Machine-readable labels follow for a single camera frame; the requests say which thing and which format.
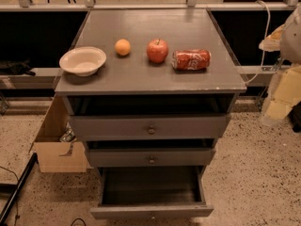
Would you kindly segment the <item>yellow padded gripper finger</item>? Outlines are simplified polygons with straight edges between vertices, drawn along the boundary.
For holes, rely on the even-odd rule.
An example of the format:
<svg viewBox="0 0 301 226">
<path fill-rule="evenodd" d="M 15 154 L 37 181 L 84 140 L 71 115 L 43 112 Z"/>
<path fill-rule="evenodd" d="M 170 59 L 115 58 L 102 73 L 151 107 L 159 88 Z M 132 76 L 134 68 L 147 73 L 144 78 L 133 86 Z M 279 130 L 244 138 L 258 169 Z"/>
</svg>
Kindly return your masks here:
<svg viewBox="0 0 301 226">
<path fill-rule="evenodd" d="M 274 126 L 301 102 L 301 65 L 293 64 L 287 70 L 276 71 L 267 93 L 261 109 L 261 122 Z"/>
</svg>

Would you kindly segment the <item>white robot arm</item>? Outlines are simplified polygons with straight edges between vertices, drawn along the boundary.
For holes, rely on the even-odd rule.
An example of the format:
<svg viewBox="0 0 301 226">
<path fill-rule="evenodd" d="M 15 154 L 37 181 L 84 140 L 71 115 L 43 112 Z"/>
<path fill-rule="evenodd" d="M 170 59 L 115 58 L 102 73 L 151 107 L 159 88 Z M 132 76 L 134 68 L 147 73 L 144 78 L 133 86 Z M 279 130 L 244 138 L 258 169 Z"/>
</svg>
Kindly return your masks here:
<svg viewBox="0 0 301 226">
<path fill-rule="evenodd" d="M 301 7 L 264 39 L 259 48 L 266 52 L 279 51 L 281 58 L 292 63 L 289 69 L 274 73 L 262 105 L 261 121 L 272 126 L 284 120 L 301 102 Z"/>
</svg>

